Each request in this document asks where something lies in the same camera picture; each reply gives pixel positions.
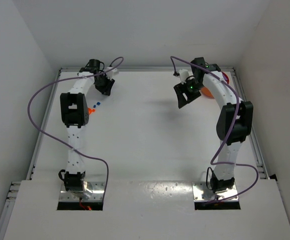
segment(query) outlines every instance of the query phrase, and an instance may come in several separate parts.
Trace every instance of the gray wall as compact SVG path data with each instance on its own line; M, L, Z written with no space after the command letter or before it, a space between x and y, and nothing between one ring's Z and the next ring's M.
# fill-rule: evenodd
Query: gray wall
M254 125L290 220L290 0L273 0L240 65Z
M0 0L0 214L10 182L26 177L38 136L27 118L27 102L55 75L13 2ZM38 123L48 95L33 105Z
M170 55L236 65L269 0L13 0L59 67L90 58L170 66Z

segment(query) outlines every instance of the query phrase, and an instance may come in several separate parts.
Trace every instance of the mounting plate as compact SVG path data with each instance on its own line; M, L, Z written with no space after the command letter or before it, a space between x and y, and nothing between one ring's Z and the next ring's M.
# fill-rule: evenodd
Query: mounting plate
M224 202L208 203L236 195L237 193L236 184L233 185L232 189L213 193L207 188L206 182L193 182L195 210L239 210L238 196Z
M64 184L61 185L57 210L85 210L79 204L79 199L83 206L89 206L92 210L103 210L103 195L105 183L102 181L85 181L85 191L66 191Z

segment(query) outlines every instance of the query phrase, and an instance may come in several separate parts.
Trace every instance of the white table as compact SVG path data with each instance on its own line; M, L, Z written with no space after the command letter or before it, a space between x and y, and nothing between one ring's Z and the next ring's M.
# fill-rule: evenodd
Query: white table
M76 74L62 72L60 78ZM205 178L219 147L220 109L214 100L201 96L178 109L173 86L179 79L170 71L123 71L115 79L111 96L94 87L86 96L89 107L101 102L87 125L85 152L109 164L103 211L56 210L61 186L57 174L66 168L67 148L43 136L32 180L21 183L5 240L290 240L274 180L262 179L242 195L241 210L194 210L191 182ZM63 140L67 134L59 96L73 84L58 84L46 118L45 130ZM237 162L256 165L249 138ZM85 163L89 180L105 180L103 163ZM255 173L237 167L235 178L241 191Z

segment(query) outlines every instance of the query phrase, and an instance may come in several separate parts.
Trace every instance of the orange toy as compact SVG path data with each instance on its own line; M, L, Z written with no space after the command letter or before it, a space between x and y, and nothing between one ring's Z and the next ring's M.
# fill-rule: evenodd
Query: orange toy
M224 79L226 80L226 82L229 84L229 77L227 76L227 74L225 74L224 72L223 73L223 76L224 76ZM211 92L209 91L208 88L206 87L203 87L201 90L201 93L209 98L214 98L214 96L211 94Z

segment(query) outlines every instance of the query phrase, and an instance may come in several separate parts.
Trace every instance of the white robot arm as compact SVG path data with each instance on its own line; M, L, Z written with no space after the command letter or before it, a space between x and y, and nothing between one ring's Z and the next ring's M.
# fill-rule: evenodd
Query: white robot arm
M113 77L118 74L118 69L114 69L107 74L98 77L87 77L99 73L100 61L96 59L89 60L86 67L83 67L78 73L79 77L74 86L67 93L60 96L62 121L66 125L68 143L73 149L68 150L67 167L59 172L59 178L64 181L65 189L71 192L83 192L85 164L83 157L74 150L84 152L85 134L87 123L89 121L89 111L85 99L90 87L95 85L96 89L104 95L110 95L111 88L115 82Z
M203 57L196 58L192 61L193 64L205 66L209 71L213 72L220 80L216 79L211 74L205 74L201 70L192 68L194 75L189 76L188 70L179 70L180 83L174 86L178 97L178 107L192 102L201 94L199 90L202 87L207 87L214 96L217 104L221 109L221 115L217 123L217 134L221 142L226 135L229 125L233 119L233 112L237 103L234 93L226 87L221 81L224 81L223 74L216 64L205 65ZM233 164L218 164L213 170L211 179L211 187L213 192L223 191L231 188L234 184L234 167L238 155L239 148L246 136L250 134L253 105L251 102L244 102L240 99L240 112L230 138L218 155L218 162L227 162Z

